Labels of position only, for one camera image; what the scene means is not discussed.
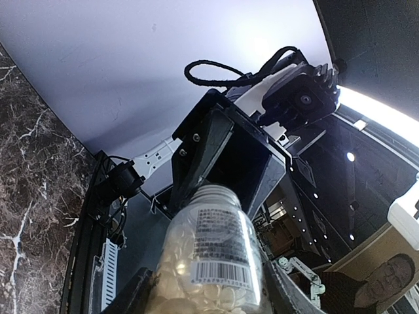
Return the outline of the clear pill bottle green label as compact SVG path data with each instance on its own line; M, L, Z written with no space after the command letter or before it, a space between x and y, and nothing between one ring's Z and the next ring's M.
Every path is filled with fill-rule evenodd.
M146 313L271 313L254 227L230 189L207 184L168 226Z

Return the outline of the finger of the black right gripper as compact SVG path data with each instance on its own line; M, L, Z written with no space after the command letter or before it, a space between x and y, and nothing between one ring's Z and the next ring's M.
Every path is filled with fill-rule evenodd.
M246 186L244 212L254 219L259 208L286 174L286 158L270 154L252 170Z
M180 209L203 185L232 135L234 122L221 110L188 115L173 133L181 144L172 156L169 208Z

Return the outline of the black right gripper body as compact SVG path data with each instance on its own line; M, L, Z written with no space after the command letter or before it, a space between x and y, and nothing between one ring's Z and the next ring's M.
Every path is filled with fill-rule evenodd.
M286 174L290 155L215 89L208 90L172 137L170 212L176 215L203 184L231 189L254 218Z

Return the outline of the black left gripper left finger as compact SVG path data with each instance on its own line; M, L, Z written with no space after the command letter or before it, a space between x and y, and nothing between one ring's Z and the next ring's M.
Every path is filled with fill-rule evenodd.
M140 268L117 297L104 309L105 314L133 314L145 312L153 283L153 271Z

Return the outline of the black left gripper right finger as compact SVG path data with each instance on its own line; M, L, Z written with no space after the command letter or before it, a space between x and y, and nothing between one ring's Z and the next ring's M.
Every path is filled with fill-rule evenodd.
M324 314L276 263L263 266L268 296L275 313Z

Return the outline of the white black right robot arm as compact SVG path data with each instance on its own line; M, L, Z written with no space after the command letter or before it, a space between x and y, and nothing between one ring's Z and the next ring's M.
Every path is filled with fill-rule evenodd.
M131 160L105 172L96 186L105 205L118 197L133 198L166 162L172 165L172 187L161 204L169 217L186 206L199 187L218 184L232 190L249 218L283 179L291 155L217 90L209 90L173 135Z

